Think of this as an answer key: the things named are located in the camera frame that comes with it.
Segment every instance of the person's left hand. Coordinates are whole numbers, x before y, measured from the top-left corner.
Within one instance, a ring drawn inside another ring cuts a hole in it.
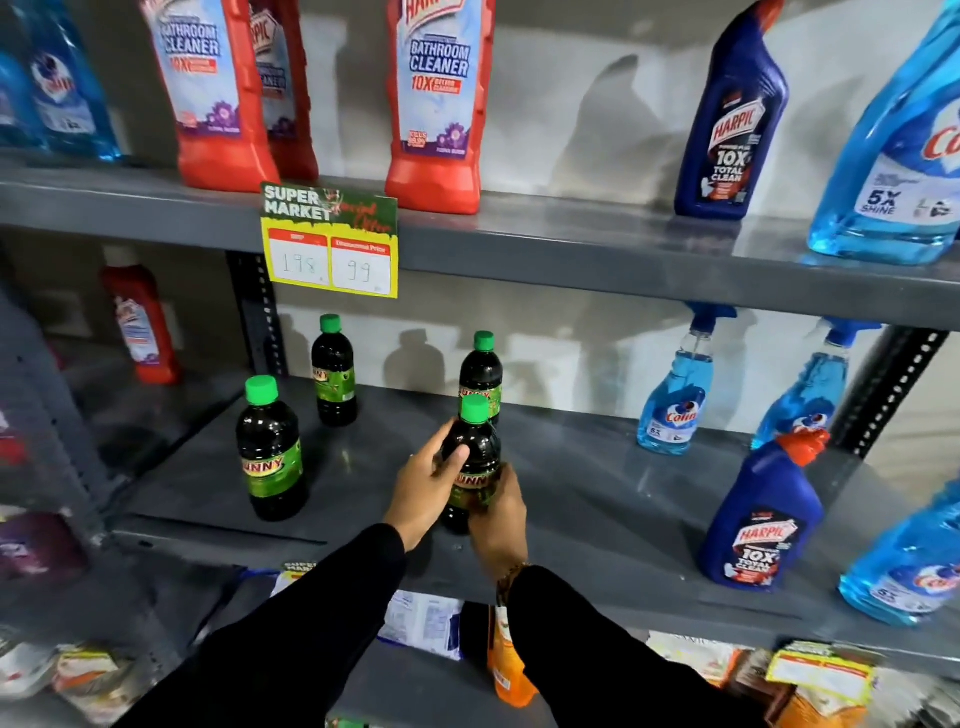
[[[383,522],[396,529],[407,552],[416,548],[437,522],[450,499],[453,482],[470,455],[470,448],[461,445],[439,468],[434,467],[434,456],[440,452],[454,422],[451,419],[437,430],[420,452],[410,456],[396,477],[394,499]]]

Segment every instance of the red bottle cap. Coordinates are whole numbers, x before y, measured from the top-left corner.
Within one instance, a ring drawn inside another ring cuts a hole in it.
[[[783,448],[790,459],[801,468],[817,459],[830,440],[830,433],[824,429],[793,432],[777,438],[777,444]]]
[[[783,12],[783,3],[785,0],[760,0],[754,5],[754,14],[756,22],[760,24],[760,32],[766,34]]]

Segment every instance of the person's right hand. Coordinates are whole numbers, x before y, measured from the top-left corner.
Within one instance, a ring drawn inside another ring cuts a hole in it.
[[[473,547],[494,582],[527,560],[527,506],[512,466],[503,466],[490,507],[471,513],[469,524]]]

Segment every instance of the dark green bottle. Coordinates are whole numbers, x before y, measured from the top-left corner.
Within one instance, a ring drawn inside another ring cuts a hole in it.
[[[317,411],[324,425],[342,427],[357,419],[353,346],[341,333],[340,317],[335,313],[320,317],[320,331],[310,352]]]
[[[460,367],[460,399],[467,395],[483,395],[490,405],[490,422],[500,422],[500,399],[503,389],[503,364],[493,353],[493,334],[477,331],[473,334],[473,351],[467,354]]]
[[[300,424],[297,415],[280,401],[276,379],[247,379],[250,406],[237,423],[237,445],[250,502],[263,521],[284,521],[306,503]]]
[[[440,520],[454,533],[466,535],[470,511],[490,504],[500,475],[500,438],[490,424],[490,401],[483,395],[467,395],[460,401],[460,418],[440,448],[441,458],[446,460],[461,445],[469,446],[470,456]]]

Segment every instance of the hand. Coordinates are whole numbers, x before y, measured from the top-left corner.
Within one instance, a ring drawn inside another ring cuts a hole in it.
[[[469,523],[473,548],[494,582],[527,560],[527,506],[513,466],[503,466],[490,508],[471,513]]]
[[[450,499],[453,481],[470,455],[470,448],[461,445],[439,468],[434,466],[434,456],[440,452],[454,422],[450,420],[437,430],[420,452],[410,456],[396,477],[394,499],[383,522],[396,529],[407,552],[416,548],[437,522]]]

